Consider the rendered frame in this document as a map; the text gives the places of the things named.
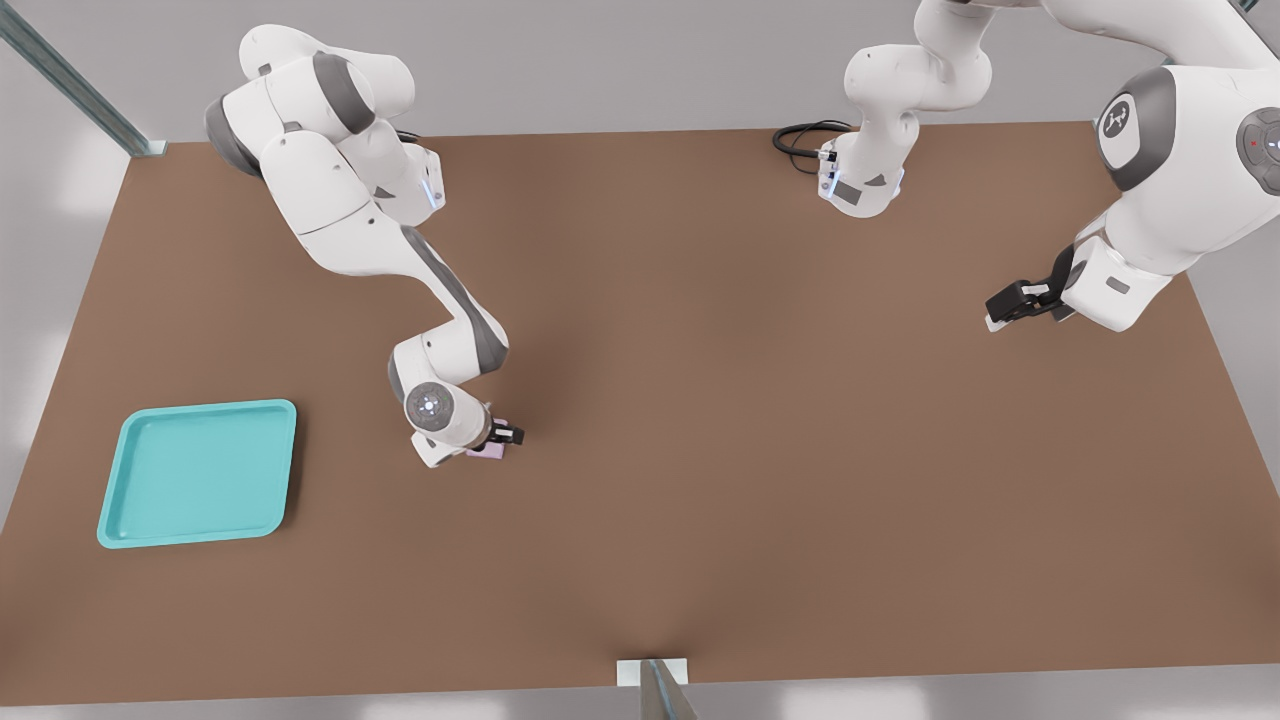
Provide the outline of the pale blue-green tray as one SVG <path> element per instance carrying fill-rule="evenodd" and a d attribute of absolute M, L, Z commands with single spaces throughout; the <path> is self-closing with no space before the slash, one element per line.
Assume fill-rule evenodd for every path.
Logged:
<path fill-rule="evenodd" d="M 142 409 L 122 424 L 108 550 L 259 538 L 285 516 L 298 413 L 284 398 Z"/>

